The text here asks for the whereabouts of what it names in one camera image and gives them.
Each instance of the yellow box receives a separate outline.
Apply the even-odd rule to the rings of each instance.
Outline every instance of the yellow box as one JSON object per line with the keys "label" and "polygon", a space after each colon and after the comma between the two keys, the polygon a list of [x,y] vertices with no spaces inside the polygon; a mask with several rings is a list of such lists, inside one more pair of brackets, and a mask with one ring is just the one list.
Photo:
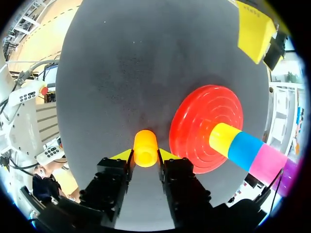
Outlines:
{"label": "yellow box", "polygon": [[276,28],[273,21],[256,8],[240,1],[237,5],[240,20],[238,47],[258,64]]}

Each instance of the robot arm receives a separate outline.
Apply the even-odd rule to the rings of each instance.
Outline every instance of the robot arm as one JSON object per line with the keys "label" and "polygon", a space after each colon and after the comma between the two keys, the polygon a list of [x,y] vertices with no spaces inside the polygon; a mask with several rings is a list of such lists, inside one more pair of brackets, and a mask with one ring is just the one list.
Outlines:
{"label": "robot arm", "polygon": [[[11,194],[20,210],[28,216],[32,207],[25,202],[20,189],[23,186],[32,191],[33,168],[14,169],[14,167],[28,167],[37,163],[36,157],[44,152],[43,145],[49,139],[41,138],[40,125],[45,117],[38,122],[38,112],[43,113],[44,107],[36,109],[35,97],[46,91],[43,81],[33,80],[28,85],[24,81],[39,65],[58,63],[58,60],[44,61],[31,67],[25,73],[20,73],[15,81],[7,67],[3,54],[0,54],[0,153],[10,156]],[[47,108],[52,113],[56,106]]]}

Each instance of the pink cylinder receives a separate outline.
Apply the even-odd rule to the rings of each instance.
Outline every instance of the pink cylinder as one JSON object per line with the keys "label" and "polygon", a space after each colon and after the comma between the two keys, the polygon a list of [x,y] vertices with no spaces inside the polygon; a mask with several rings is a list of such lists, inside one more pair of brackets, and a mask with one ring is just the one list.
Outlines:
{"label": "pink cylinder", "polygon": [[263,144],[255,157],[249,173],[265,185],[269,185],[285,166],[287,157],[276,149]]}

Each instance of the red disc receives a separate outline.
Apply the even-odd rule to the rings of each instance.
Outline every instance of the red disc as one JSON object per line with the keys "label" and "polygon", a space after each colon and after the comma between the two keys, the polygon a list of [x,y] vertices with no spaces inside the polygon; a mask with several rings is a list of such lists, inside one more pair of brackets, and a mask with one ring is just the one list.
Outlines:
{"label": "red disc", "polygon": [[193,163],[193,172],[206,173],[218,168],[227,158],[209,146],[208,139],[220,122],[237,129],[243,127],[243,111],[238,97],[228,88],[202,86],[179,106],[170,128],[170,149]]}

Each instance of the person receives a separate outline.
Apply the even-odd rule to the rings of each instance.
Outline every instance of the person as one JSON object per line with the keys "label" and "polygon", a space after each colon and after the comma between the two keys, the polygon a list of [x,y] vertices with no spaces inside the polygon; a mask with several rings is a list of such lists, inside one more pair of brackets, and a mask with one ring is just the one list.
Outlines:
{"label": "person", "polygon": [[60,184],[52,174],[56,169],[60,169],[66,162],[66,158],[61,158],[52,161],[45,166],[37,165],[34,168],[33,194],[44,205],[51,203],[53,199],[59,201],[60,196],[67,197],[77,203],[80,202],[79,188],[66,196],[62,191]]}

